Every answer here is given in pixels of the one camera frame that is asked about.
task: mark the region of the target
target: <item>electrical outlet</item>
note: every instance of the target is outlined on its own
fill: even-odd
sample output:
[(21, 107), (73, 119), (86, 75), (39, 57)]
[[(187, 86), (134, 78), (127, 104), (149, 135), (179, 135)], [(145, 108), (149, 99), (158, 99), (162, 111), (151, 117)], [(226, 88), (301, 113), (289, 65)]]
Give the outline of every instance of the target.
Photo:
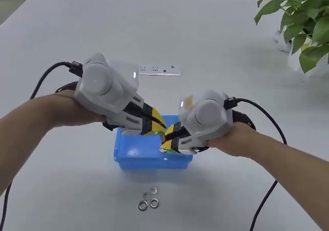
[(139, 66), (139, 74), (144, 73), (146, 71), (146, 66), (140, 65)]
[(144, 64), (139, 65), (140, 75), (149, 76), (181, 76), (182, 69), (176, 64), (159, 65), (159, 64)]

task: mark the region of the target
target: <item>blue container lid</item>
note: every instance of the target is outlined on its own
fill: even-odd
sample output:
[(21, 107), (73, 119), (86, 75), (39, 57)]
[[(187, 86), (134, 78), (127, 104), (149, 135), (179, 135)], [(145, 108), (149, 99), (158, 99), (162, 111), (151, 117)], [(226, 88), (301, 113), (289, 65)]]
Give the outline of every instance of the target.
[[(167, 127), (179, 121), (177, 115), (163, 116)], [(157, 168), (187, 168), (192, 161), (192, 155), (160, 152), (159, 135), (123, 135), (118, 129), (114, 160), (122, 169), (157, 169)]]

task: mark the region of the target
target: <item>white tabletop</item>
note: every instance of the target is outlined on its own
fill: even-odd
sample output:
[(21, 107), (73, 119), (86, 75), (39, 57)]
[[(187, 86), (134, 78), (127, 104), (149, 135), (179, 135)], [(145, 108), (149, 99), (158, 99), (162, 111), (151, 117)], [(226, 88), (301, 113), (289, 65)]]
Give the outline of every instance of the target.
[[(138, 93), (162, 114), (177, 114), (182, 94), (224, 91), (258, 102), (289, 144), (329, 159), (328, 95), (319, 82), (292, 73), (287, 55), (274, 49), (281, 14), (256, 27), (256, 12), (255, 1), (242, 0), (28, 0), (0, 26), (0, 115), (27, 100), (53, 63), (102, 52), (182, 66), (182, 77), (140, 77)], [(40, 95), (75, 79), (57, 69)], [(258, 110), (238, 110), (279, 138)], [(183, 172), (123, 173), (113, 161), (115, 135), (99, 124), (49, 132), (14, 180), (5, 230), (249, 230), (273, 182), (251, 160), (215, 149)], [(159, 188), (160, 207), (140, 212), (151, 186)], [(278, 186), (255, 230), (318, 227)]]

